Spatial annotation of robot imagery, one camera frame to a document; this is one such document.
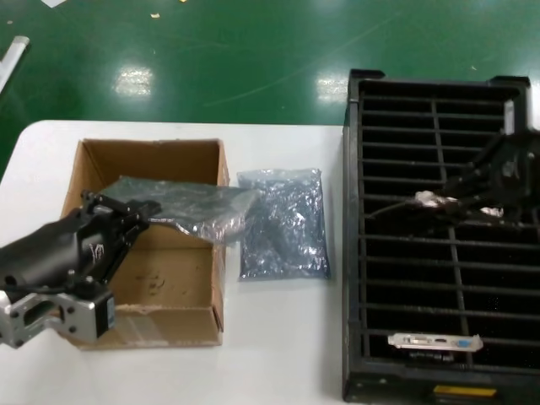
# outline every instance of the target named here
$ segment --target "box flap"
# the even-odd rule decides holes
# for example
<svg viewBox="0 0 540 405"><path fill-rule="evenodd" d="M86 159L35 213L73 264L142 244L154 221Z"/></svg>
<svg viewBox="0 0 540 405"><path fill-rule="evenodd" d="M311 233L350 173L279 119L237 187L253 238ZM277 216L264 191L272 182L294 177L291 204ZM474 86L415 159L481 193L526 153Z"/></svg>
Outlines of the box flap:
<svg viewBox="0 0 540 405"><path fill-rule="evenodd" d="M225 247L213 248L212 262L212 306L216 322L224 330L224 295L225 295Z"/></svg>

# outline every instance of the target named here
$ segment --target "open cardboard box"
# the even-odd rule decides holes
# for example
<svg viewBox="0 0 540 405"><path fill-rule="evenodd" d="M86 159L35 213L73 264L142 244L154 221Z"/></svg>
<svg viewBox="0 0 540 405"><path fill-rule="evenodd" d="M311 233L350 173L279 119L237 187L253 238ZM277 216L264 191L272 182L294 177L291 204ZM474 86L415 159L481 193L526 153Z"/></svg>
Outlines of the open cardboard box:
<svg viewBox="0 0 540 405"><path fill-rule="evenodd" d="M62 216L120 176L229 185L219 140L139 142L85 139L77 148ZM221 344L225 249L153 225L142 233L109 287L116 326L80 348Z"/></svg>

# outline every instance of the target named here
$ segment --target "plastic bag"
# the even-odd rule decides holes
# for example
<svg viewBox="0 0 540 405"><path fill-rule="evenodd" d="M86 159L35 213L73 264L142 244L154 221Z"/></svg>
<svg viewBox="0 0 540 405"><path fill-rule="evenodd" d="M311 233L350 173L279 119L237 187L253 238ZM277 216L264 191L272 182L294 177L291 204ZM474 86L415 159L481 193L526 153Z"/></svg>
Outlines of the plastic bag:
<svg viewBox="0 0 540 405"><path fill-rule="evenodd" d="M238 182L262 192L263 212L242 240L240 280L330 278L321 172L255 170Z"/></svg>
<svg viewBox="0 0 540 405"><path fill-rule="evenodd" d="M261 196L256 190L237 187L133 177L122 177L102 193L124 203L156 201L161 212L149 219L151 224L170 226L218 244L241 239L257 216Z"/></svg>

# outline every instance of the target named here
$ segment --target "green epoxy floor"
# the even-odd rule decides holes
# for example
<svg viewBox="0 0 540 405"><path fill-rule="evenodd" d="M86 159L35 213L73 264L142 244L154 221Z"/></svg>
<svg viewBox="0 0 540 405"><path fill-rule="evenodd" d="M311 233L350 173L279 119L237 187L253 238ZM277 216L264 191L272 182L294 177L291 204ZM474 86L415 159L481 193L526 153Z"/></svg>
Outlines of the green epoxy floor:
<svg viewBox="0 0 540 405"><path fill-rule="evenodd" d="M39 120L341 124L350 68L536 79L539 17L538 0L0 0L0 54L31 40L0 94L0 172Z"/></svg>

